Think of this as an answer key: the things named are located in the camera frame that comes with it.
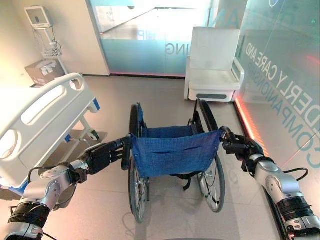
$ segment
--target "metal pole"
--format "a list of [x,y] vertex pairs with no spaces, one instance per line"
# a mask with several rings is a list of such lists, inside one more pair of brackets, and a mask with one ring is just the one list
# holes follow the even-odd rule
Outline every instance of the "metal pole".
[[[54,42],[51,40],[50,34],[48,32],[48,28],[44,28],[43,30],[44,30],[44,33],[45,33],[46,37],[49,40],[50,45],[53,44]],[[68,74],[67,69],[66,69],[65,65],[62,63],[60,56],[57,57],[57,60],[59,61],[60,65],[61,65],[61,67],[62,67],[62,69],[64,71],[64,74],[67,75]]]

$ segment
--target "wheelchair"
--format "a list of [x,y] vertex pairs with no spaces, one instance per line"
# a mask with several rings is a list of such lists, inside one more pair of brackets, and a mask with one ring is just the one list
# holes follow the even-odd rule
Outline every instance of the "wheelchair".
[[200,191],[210,209],[218,213],[225,198],[225,177],[217,155],[222,131],[206,101],[197,99],[187,126],[148,128],[140,103],[131,106],[128,162],[128,191],[131,212],[142,223],[150,200],[150,178],[175,176],[188,180],[197,176]]

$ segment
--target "red light strip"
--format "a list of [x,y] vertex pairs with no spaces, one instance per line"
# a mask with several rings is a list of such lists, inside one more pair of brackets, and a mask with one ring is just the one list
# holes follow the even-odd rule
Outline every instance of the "red light strip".
[[269,153],[267,151],[265,143],[262,140],[262,138],[259,134],[259,131],[258,131],[253,119],[251,118],[249,111],[247,110],[246,106],[243,104],[242,99],[239,96],[235,99],[235,104],[239,109],[240,115],[241,115],[242,120],[244,122],[245,128],[249,134],[249,137],[252,138],[253,140],[256,140],[261,145],[263,152],[264,152],[264,155],[266,157],[268,157]]

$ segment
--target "cardboard box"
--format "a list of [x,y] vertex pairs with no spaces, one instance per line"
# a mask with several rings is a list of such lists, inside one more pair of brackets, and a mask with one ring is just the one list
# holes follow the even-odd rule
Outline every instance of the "cardboard box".
[[24,68],[36,85],[43,86],[55,78],[65,75],[58,60],[43,60]]

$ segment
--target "floor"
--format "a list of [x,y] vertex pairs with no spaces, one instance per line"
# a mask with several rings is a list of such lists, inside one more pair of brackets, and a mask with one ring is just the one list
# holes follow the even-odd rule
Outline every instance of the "floor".
[[[98,113],[88,113],[86,118],[105,136],[103,142],[128,133],[130,108],[136,102],[141,103],[149,127],[183,126],[193,113],[194,102],[183,100],[181,79],[117,76],[85,79],[101,106]],[[242,134],[233,104],[209,105],[219,126]],[[155,177],[150,182],[145,221],[136,223],[129,205],[128,172],[122,171],[121,161],[117,161],[79,184],[69,206],[49,215],[44,231],[58,240],[280,239],[262,189],[242,172],[241,163],[234,156],[226,155],[222,147],[218,154],[226,181],[225,203],[220,213],[210,211],[196,179],[183,191],[185,181],[170,176]],[[8,207],[18,203],[16,199],[17,196],[0,189],[2,226],[10,216]]]

